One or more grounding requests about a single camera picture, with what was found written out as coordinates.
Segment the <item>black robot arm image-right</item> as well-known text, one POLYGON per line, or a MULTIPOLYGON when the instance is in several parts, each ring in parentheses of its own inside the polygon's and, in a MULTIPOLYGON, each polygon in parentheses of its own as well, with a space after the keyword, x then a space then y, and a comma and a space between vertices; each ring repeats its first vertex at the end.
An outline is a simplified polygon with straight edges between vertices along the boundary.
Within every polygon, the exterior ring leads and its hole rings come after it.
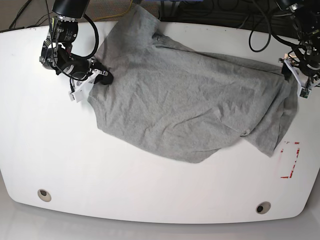
POLYGON ((280 43, 289 46, 295 54, 283 61, 293 69, 299 69, 307 77, 301 87, 304 92, 320 83, 320 2, 318 0, 277 0, 280 10, 290 11, 293 27, 299 44, 286 41, 276 34, 272 36, 280 43))

